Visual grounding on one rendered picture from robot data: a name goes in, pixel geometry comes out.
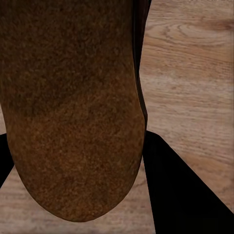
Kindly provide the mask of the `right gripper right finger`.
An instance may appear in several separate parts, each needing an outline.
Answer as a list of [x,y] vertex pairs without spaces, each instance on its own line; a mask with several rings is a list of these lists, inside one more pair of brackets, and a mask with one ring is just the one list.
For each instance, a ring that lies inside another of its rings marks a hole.
[[156,234],[234,234],[234,214],[161,136],[146,131],[142,155]]

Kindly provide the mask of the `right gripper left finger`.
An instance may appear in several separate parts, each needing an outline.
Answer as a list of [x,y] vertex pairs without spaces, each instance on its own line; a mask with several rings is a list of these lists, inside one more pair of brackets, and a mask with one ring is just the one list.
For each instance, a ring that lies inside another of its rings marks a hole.
[[14,167],[6,134],[0,135],[0,188]]

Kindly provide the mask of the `sandal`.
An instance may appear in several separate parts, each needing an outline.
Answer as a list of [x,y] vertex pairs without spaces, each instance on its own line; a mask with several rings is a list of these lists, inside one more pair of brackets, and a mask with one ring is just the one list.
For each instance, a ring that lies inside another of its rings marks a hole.
[[31,197],[72,222],[116,207],[148,114],[139,67],[152,0],[0,0],[0,105]]

